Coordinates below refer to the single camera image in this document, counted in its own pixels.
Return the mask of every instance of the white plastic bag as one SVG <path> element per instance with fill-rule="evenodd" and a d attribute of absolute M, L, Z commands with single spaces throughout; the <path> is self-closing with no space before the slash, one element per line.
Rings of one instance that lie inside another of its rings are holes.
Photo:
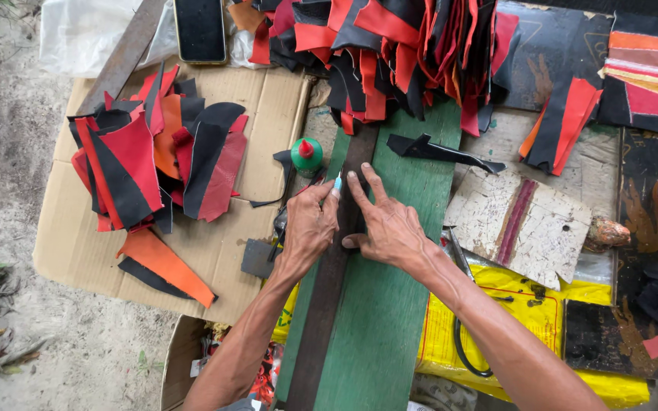
<path fill-rule="evenodd" d="M 96 78 L 142 0 L 46 0 L 42 5 L 40 64 L 70 77 Z M 253 52 L 252 33 L 238 30 L 224 11 L 230 67 L 269 67 L 248 61 Z M 172 0 L 164 4 L 157 31 L 142 69 L 179 53 Z"/>

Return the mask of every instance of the green leaf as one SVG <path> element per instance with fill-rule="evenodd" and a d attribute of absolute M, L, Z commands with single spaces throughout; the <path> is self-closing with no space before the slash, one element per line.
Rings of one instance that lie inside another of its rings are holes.
<path fill-rule="evenodd" d="M 18 366 L 5 366 L 2 368 L 2 371 L 5 374 L 20 374 L 22 372 L 22 369 L 19 368 Z"/>

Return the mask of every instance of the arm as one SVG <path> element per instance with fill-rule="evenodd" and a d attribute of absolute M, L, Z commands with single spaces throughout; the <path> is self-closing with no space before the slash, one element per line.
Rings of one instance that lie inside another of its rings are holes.
<path fill-rule="evenodd" d="M 197 376 L 185 411 L 211 411 L 245 396 L 255 380 L 270 335 L 291 290 L 331 244 L 339 229 L 334 181 L 312 186 L 288 201 L 284 251 L 265 286 Z"/>
<path fill-rule="evenodd" d="M 368 235 L 345 237 L 343 246 L 360 247 L 364 257 L 400 268 L 443 301 L 471 333 L 520 409 L 607 409 L 570 367 L 425 237 L 415 209 L 388 198 L 370 164 L 362 164 L 362 172 L 375 194 L 374 205 L 355 173 L 350 171 L 347 181 L 362 209 Z"/>

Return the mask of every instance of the cardboard box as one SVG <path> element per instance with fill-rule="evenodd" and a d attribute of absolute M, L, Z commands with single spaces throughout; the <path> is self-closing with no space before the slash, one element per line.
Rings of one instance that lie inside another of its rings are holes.
<path fill-rule="evenodd" d="M 164 376 L 161 380 L 161 411 L 177 411 L 187 397 L 196 377 L 189 377 L 192 361 L 202 358 L 202 342 L 206 336 L 205 322 L 199 318 L 180 315 L 169 342 Z"/>
<path fill-rule="evenodd" d="M 167 67 L 178 63 L 174 58 Z M 135 72 L 119 98 L 136 94 L 144 77 L 158 67 Z M 283 170 L 273 154 L 296 141 L 303 126 L 309 79 L 283 68 L 262 70 L 190 66 L 180 62 L 176 81 L 196 78 L 197 93 L 206 105 L 236 102 L 246 107 L 248 145 L 235 183 L 239 198 L 217 220 L 191 220 L 175 214 L 174 233 L 160 238 L 213 290 L 220 299 L 210 309 L 191 300 L 161 293 L 118 269 L 115 253 L 126 237 L 124 230 L 96 232 L 96 214 L 90 195 L 70 164 L 77 150 L 67 121 L 60 130 L 45 199 L 42 202 L 34 267 L 54 281 L 87 291 L 170 309 L 206 320 L 235 323 L 260 289 L 258 277 L 240 270 L 248 238 L 269 238 L 279 204 L 252 209 L 248 200 L 278 198 Z M 67 105 L 72 115 L 93 80 L 78 79 Z"/>

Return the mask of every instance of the green wooden board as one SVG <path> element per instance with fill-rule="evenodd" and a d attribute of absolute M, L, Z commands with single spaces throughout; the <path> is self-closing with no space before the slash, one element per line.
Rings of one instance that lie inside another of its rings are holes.
<path fill-rule="evenodd" d="M 344 157 L 347 156 L 347 149 L 350 146 L 350 138 L 352 137 L 344 134 L 341 127 L 337 129 L 334 148 L 332 149 L 331 160 L 327 169 L 327 179 L 331 180 L 339 175 L 339 170 L 342 168 Z M 296 365 L 298 346 L 301 343 L 303 324 L 306 321 L 306 312 L 308 312 L 308 303 L 311 301 L 311 294 L 314 292 L 316 269 L 318 267 L 318 263 L 311 267 L 311 270 L 301 280 L 301 285 L 298 288 L 296 305 L 293 310 L 293 317 L 291 317 L 291 328 L 286 339 L 284 356 L 281 360 L 279 383 L 276 386 L 275 397 L 280 401 L 286 401 L 286 398 L 288 398 L 288 389 L 291 386 L 291 377 L 293 376 L 293 369 Z"/>
<path fill-rule="evenodd" d="M 377 138 L 372 164 L 385 190 L 416 208 L 431 238 L 441 232 L 455 164 L 401 158 L 386 143 L 390 133 L 416 138 L 425 132 L 433 143 L 457 148 L 460 117 L 454 102 L 428 107 L 423 122 L 398 111 Z M 338 131 L 330 177 L 339 172 L 350 138 Z M 281 401 L 288 394 L 313 274 L 306 276 L 297 298 L 276 389 Z M 425 287 L 404 272 L 360 255 L 350 257 L 315 410 L 406 409 L 427 301 Z"/>

